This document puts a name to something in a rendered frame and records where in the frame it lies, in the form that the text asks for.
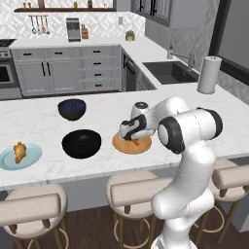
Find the grey base cupboards run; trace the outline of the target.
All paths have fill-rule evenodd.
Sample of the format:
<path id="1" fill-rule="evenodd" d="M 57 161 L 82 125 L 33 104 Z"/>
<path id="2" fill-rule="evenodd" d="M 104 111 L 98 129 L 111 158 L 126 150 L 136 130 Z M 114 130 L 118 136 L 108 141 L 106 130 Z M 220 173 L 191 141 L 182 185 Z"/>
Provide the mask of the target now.
<path id="1" fill-rule="evenodd" d="M 119 90 L 120 47 L 11 49 L 24 96 Z"/>

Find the black bowl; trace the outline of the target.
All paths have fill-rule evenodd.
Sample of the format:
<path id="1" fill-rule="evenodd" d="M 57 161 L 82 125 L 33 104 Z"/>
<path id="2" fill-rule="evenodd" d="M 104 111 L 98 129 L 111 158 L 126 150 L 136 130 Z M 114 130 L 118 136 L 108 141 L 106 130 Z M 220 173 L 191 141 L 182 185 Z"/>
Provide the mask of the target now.
<path id="1" fill-rule="evenodd" d="M 101 136 L 90 129 L 69 132 L 61 142 L 63 151 L 74 159 L 87 159 L 94 156 L 101 147 Z"/>

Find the silver coffee machine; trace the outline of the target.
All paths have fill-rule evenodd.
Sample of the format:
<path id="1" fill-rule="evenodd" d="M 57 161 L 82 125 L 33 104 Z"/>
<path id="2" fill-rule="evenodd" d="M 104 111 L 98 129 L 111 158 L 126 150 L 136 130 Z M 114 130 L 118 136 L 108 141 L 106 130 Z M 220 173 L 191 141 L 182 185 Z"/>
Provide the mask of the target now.
<path id="1" fill-rule="evenodd" d="M 80 42 L 80 22 L 78 18 L 68 18 L 66 20 L 67 34 L 69 42 Z"/>

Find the beige round bar stool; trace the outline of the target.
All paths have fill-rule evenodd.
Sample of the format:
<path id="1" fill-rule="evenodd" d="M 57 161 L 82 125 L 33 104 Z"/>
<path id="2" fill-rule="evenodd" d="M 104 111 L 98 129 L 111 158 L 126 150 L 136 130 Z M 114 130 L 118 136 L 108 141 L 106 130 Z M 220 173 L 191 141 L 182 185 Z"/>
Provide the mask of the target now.
<path id="1" fill-rule="evenodd" d="M 59 184 L 13 190 L 0 201 L 0 227 L 14 238 L 17 249 L 31 249 L 39 238 L 53 232 L 58 249 L 68 249 L 69 238 L 64 216 L 67 193 Z"/>
<path id="2" fill-rule="evenodd" d="M 199 244 L 204 232 L 219 232 L 218 242 L 221 243 L 223 241 L 238 204 L 249 193 L 249 164 L 237 165 L 230 160 L 218 160 L 214 166 L 209 188 L 216 201 L 230 203 L 231 209 L 227 218 L 224 218 L 220 209 L 215 207 L 222 218 L 222 225 L 212 231 L 204 228 L 209 211 L 204 213 L 201 216 L 199 225 L 195 225 L 197 228 L 195 245 Z"/>
<path id="3" fill-rule="evenodd" d="M 141 249 L 147 245 L 151 249 L 154 240 L 156 216 L 151 207 L 153 195 L 165 188 L 172 177 L 159 178 L 151 171 L 139 171 L 111 176 L 106 185 L 108 204 L 114 212 L 114 236 L 119 249 Z M 148 236 L 139 245 L 124 244 L 125 220 L 140 222 L 148 227 Z"/>

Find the dark dishwasher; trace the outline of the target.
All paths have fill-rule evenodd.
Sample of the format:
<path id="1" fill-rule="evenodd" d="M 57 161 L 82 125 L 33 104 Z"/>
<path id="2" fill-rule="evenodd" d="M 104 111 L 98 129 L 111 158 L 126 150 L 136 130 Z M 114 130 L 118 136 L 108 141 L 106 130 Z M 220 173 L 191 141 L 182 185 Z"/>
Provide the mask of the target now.
<path id="1" fill-rule="evenodd" d="M 123 54 L 123 91 L 136 91 L 137 67 L 131 58 Z"/>

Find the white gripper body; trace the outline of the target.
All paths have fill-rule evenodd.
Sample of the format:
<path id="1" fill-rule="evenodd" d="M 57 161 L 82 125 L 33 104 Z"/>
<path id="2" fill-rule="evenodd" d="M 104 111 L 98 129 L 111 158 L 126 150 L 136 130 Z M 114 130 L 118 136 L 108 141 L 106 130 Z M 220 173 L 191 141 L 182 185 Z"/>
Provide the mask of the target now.
<path id="1" fill-rule="evenodd" d="M 119 135 L 125 141 L 130 141 L 130 140 L 133 140 L 135 138 L 136 132 L 137 132 L 136 129 L 121 128 L 119 130 Z"/>

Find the white paper towel roll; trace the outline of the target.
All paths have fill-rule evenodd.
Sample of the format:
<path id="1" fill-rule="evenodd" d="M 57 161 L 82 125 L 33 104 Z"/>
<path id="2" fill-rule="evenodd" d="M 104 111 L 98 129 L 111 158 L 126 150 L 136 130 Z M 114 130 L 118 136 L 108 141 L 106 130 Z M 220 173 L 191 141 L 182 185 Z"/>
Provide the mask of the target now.
<path id="1" fill-rule="evenodd" d="M 197 91 L 203 94 L 215 92 L 222 59 L 218 56 L 206 56 L 203 59 L 197 84 Z"/>

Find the dark blue patterned bowl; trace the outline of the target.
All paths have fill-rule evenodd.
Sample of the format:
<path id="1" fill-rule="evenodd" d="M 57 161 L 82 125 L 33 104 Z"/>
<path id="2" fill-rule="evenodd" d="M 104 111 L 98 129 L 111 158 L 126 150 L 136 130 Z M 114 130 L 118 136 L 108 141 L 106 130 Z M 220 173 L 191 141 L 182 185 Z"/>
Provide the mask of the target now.
<path id="1" fill-rule="evenodd" d="M 77 121 L 86 112 L 87 104 L 84 100 L 70 98 L 59 102 L 57 109 L 62 118 L 68 121 Z"/>

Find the dark wooden wall shelf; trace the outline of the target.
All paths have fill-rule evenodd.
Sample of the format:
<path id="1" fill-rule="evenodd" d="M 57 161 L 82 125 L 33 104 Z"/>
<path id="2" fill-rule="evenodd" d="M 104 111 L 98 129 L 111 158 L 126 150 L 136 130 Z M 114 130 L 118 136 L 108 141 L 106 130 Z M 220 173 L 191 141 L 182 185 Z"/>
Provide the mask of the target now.
<path id="1" fill-rule="evenodd" d="M 71 12 L 116 12 L 114 8 L 17 8 L 15 13 L 71 13 Z"/>

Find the dark sink basin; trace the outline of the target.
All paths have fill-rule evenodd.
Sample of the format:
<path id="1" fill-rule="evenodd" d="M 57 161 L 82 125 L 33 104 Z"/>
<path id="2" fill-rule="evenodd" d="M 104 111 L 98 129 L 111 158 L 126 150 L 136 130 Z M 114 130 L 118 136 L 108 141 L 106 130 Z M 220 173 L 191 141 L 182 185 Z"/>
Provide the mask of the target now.
<path id="1" fill-rule="evenodd" d="M 162 85 L 196 83 L 198 74 L 188 71 L 188 66 L 181 61 L 144 62 L 144 66 Z"/>

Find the orange wooden plate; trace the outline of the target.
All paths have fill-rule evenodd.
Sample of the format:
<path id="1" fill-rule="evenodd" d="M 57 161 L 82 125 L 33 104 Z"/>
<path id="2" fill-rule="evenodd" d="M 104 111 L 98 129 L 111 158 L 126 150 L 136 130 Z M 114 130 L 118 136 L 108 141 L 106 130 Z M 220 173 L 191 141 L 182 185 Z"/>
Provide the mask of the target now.
<path id="1" fill-rule="evenodd" d="M 113 146 L 120 152 L 125 154 L 141 154 L 150 149 L 152 139 L 150 137 L 138 138 L 139 146 L 135 145 L 132 140 L 125 141 L 116 133 L 113 137 Z"/>

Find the rail with hanging utensils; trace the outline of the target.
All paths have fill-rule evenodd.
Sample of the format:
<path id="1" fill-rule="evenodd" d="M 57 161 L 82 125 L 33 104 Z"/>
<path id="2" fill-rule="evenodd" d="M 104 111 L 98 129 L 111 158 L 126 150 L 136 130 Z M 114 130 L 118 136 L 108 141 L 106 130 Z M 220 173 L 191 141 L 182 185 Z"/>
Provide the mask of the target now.
<path id="1" fill-rule="evenodd" d="M 47 15 L 29 15 L 31 21 L 31 32 L 38 35 L 49 35 Z"/>

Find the silver tap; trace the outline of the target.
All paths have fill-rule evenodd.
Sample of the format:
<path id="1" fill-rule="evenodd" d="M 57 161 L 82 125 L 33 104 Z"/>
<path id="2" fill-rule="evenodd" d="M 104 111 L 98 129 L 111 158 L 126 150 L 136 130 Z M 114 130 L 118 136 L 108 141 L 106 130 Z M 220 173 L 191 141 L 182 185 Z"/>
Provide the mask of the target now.
<path id="1" fill-rule="evenodd" d="M 189 55 L 178 54 L 174 51 L 172 46 L 169 46 L 167 51 L 167 58 L 172 59 L 174 56 L 187 59 L 188 60 L 187 70 L 189 72 L 193 71 L 193 68 L 196 64 L 195 55 L 193 53 L 190 53 Z"/>

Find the steel oven with hob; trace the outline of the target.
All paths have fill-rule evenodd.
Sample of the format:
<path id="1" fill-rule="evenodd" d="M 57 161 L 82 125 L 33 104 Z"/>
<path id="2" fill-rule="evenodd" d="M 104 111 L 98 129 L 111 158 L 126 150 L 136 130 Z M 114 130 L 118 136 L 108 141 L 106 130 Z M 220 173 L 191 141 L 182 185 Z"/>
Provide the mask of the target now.
<path id="1" fill-rule="evenodd" d="M 20 86 L 10 45 L 15 39 L 0 38 L 0 100 L 21 98 Z"/>

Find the chicken drumstick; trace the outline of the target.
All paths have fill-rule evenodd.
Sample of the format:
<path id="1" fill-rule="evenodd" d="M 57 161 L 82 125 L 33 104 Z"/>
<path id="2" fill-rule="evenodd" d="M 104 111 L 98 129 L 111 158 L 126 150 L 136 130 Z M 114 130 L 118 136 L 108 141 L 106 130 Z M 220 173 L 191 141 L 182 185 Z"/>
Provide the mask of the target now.
<path id="1" fill-rule="evenodd" d="M 20 163 L 21 160 L 26 156 L 26 146 L 22 144 L 21 142 L 18 142 L 14 146 L 14 152 L 16 155 L 16 158 L 15 158 L 16 163 Z"/>

